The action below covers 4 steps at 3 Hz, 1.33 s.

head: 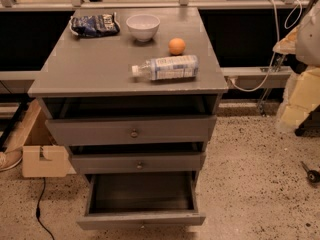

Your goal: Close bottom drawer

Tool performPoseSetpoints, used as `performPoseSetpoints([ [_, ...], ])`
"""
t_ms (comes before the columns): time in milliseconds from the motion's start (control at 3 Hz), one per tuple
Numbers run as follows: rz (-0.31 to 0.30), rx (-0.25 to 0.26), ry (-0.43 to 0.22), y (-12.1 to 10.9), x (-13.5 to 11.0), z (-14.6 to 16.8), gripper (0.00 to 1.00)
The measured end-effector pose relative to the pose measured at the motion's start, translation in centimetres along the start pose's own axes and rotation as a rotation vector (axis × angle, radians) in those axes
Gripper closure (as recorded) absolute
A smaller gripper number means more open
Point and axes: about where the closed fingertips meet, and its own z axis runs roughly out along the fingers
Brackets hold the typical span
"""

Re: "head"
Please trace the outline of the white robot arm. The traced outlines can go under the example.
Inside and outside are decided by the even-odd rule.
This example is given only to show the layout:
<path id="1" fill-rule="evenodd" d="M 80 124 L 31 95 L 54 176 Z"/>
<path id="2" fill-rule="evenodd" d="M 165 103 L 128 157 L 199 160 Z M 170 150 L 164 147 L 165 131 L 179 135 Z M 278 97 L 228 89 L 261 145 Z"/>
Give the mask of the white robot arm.
<path id="1" fill-rule="evenodd" d="M 280 132 L 293 132 L 320 106 L 320 1 L 273 47 L 293 56 L 296 73 L 287 80 L 276 119 Z"/>

